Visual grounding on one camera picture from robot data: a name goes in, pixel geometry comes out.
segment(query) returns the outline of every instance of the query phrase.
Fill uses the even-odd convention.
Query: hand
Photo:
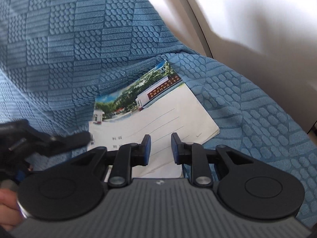
[[[16,193],[8,189],[0,189],[0,225],[10,231],[22,220]]]

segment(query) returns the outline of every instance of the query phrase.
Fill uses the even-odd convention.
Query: postcard
[[[118,150],[127,143],[152,139],[149,164],[132,169],[133,177],[178,178],[171,134],[183,142],[203,144],[219,128],[169,63],[164,60],[131,85],[96,98],[88,149],[106,146]]]

